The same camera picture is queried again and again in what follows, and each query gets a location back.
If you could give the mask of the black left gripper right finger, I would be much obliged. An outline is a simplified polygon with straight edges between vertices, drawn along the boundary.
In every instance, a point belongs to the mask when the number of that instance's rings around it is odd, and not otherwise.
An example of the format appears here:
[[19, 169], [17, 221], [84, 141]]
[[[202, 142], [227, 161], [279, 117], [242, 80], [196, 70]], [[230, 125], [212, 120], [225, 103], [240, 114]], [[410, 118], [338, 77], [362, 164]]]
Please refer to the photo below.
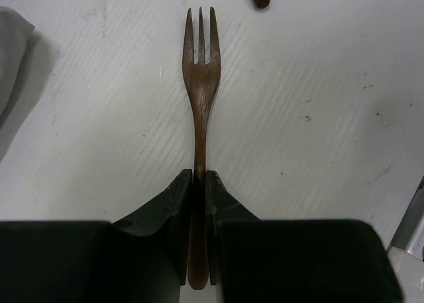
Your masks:
[[373, 227], [357, 219], [260, 219], [209, 171], [211, 284], [220, 302], [401, 302]]

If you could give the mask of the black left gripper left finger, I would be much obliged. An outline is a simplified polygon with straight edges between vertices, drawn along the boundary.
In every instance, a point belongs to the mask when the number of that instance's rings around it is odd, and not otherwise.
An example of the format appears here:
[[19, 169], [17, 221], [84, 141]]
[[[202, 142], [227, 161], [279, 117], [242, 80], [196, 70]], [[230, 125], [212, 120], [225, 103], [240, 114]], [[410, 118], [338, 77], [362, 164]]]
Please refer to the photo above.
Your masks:
[[2, 302], [177, 302], [192, 172], [116, 221], [2, 221]]

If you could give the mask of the brown wooden fork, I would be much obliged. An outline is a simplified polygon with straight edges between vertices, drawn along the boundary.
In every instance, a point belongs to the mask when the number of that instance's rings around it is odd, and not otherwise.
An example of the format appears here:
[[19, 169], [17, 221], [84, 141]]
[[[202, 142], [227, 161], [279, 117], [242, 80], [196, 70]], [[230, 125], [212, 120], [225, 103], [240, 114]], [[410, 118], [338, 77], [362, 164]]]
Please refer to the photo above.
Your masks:
[[193, 186], [191, 195], [191, 223], [187, 258], [187, 279], [194, 290], [202, 290], [209, 279], [207, 240], [205, 230], [205, 174], [207, 126], [221, 79], [221, 52], [216, 12], [210, 8], [209, 60], [205, 59], [203, 13], [199, 12], [197, 61], [194, 60], [194, 35], [191, 9], [187, 11], [182, 74], [191, 105], [194, 126]]

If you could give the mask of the grey cloth placemat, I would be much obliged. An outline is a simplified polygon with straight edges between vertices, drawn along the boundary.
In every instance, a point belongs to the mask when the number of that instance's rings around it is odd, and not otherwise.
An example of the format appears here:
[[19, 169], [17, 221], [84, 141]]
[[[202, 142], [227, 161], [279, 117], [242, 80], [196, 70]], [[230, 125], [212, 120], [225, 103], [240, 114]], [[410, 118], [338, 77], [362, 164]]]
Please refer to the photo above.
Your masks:
[[16, 106], [25, 82], [25, 57], [34, 25], [15, 10], [1, 7], [1, 124]]

